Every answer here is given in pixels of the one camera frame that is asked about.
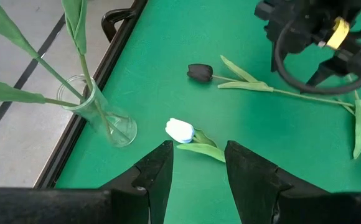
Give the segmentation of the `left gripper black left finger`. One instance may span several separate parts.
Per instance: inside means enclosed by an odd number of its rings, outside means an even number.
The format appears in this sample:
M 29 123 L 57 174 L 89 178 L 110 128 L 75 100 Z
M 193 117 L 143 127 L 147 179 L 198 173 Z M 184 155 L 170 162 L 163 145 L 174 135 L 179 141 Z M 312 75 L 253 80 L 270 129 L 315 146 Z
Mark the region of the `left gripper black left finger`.
M 164 224 L 173 163 L 173 142 L 167 140 L 102 185 L 111 191 L 112 224 Z

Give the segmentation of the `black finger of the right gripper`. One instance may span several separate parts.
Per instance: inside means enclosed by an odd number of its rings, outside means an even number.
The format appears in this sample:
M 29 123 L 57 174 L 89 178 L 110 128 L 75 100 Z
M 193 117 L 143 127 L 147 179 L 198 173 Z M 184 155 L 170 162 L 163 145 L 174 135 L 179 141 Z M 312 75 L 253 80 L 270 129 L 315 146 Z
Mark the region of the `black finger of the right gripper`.
M 344 77 L 349 74 L 347 64 L 339 58 L 330 58 L 321 62 L 313 76 L 307 81 L 308 86 L 317 86 L 332 75 Z
M 286 67 L 284 65 L 284 60 L 288 55 L 288 50 L 285 42 L 282 42 L 279 46 L 278 43 L 272 44 L 272 54 L 271 54 L 271 72 L 278 72 L 279 65 L 283 67 L 282 73 L 287 73 Z

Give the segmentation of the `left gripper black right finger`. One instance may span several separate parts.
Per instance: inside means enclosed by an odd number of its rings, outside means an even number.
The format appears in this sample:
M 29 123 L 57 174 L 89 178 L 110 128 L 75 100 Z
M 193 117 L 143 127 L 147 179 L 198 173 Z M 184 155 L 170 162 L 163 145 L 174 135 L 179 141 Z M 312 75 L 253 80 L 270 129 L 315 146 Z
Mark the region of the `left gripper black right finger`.
M 236 141 L 227 142 L 225 161 L 242 224 L 275 224 L 280 217 L 278 197 L 282 192 L 297 197 L 327 193 Z

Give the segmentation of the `black table frame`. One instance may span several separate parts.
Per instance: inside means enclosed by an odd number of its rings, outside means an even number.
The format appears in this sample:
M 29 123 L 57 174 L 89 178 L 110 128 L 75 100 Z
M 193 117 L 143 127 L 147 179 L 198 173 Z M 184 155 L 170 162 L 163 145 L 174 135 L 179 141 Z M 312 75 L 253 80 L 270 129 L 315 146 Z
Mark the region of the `black table frame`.
M 129 8 L 135 11 L 136 15 L 132 19 L 125 19 L 115 24 L 117 33 L 110 42 L 101 62 L 99 63 L 93 77 L 99 89 L 103 89 L 113 71 L 140 15 L 142 14 L 148 0 L 133 0 Z M 75 144 L 77 143 L 86 120 L 78 115 L 73 115 L 61 135 L 56 147 L 51 153 L 44 169 L 34 184 L 35 189 L 45 189 L 55 187 L 68 158 L 70 157 Z

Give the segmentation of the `black artificial tulip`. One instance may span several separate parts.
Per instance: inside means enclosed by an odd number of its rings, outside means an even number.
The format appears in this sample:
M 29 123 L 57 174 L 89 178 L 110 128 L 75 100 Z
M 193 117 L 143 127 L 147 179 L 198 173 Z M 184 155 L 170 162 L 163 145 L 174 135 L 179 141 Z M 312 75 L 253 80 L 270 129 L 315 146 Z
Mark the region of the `black artificial tulip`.
M 248 72 L 244 71 L 229 59 L 224 57 L 223 55 L 220 56 L 222 62 L 225 66 L 234 74 L 236 74 L 240 79 L 235 80 L 231 78 L 226 78 L 218 75 L 214 75 L 213 68 L 210 65 L 201 64 L 201 63 L 194 63 L 188 65 L 187 76 L 195 81 L 201 83 L 210 83 L 214 78 L 225 80 L 226 83 L 219 84 L 218 88 L 236 88 L 236 89 L 243 89 L 243 90 L 250 90 L 250 91 L 260 91 L 260 92 L 268 92 L 268 93 L 280 93 L 288 96 L 293 96 L 296 98 L 301 98 L 305 100 L 311 101 L 319 101 L 323 103 L 335 104 L 335 105 L 342 105 L 346 108 L 354 108 L 355 105 L 352 103 L 346 103 L 340 100 L 329 100 L 325 98 L 319 98 L 315 96 L 306 96 L 298 93 L 292 93 L 290 91 L 284 91 L 280 89 L 273 88 L 267 85 L 265 82 L 257 80 Z

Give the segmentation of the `green table mat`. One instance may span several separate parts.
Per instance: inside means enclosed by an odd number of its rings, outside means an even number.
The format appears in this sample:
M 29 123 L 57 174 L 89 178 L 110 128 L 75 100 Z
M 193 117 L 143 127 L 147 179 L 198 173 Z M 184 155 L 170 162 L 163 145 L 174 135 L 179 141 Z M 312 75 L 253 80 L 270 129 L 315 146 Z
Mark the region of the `green table mat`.
M 168 139 L 170 118 L 186 121 L 224 148 L 239 142 L 288 172 L 330 192 L 361 192 L 361 156 L 352 159 L 354 119 L 339 105 L 280 93 L 201 83 L 188 65 L 239 80 L 223 55 L 267 85 L 293 92 L 271 72 L 258 0 L 148 0 L 103 93 L 134 118 L 135 140 L 116 149 L 86 126 L 58 188 L 95 188 L 129 169 Z

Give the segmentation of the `clear glass vase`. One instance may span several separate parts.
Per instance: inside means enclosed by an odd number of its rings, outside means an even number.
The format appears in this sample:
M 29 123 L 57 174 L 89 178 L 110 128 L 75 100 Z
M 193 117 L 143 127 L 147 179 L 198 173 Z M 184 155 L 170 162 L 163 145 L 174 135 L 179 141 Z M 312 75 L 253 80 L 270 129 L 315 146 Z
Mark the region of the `clear glass vase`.
M 94 80 L 91 80 L 92 89 L 87 86 L 84 75 L 75 75 L 67 80 L 83 97 L 79 99 L 67 87 L 60 85 L 57 99 L 73 103 L 74 107 L 64 106 L 76 115 L 81 116 L 93 130 L 107 138 L 114 147 L 125 147 L 136 137 L 138 127 L 135 120 L 121 108 L 108 102 Z

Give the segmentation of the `red artificial tulip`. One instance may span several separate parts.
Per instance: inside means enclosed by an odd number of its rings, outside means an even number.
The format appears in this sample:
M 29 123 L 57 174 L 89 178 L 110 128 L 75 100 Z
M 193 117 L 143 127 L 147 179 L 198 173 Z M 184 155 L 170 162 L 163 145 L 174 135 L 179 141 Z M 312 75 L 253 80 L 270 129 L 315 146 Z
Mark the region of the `red artificial tulip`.
M 22 32 L 7 15 L 0 5 L 0 34 L 9 39 L 13 44 L 27 52 L 33 59 L 37 60 L 44 68 L 46 68 L 63 86 L 69 89 L 75 96 L 83 100 L 83 96 L 74 89 L 61 75 L 59 75 L 31 46 L 28 40 L 23 36 Z
M 85 57 L 87 52 L 87 0 L 62 0 L 62 6 L 67 30 L 75 45 L 82 68 L 82 74 L 74 80 L 74 84 L 81 91 L 82 99 L 80 105 L 73 112 L 86 119 L 96 132 L 101 133 L 110 141 L 111 129 L 103 112 L 100 91 L 90 75 Z
M 60 106 L 76 107 L 76 105 L 73 103 L 46 98 L 40 93 L 31 93 L 28 91 L 19 90 L 7 85 L 6 83 L 0 82 L 0 102 L 7 101 L 40 104 L 50 103 Z

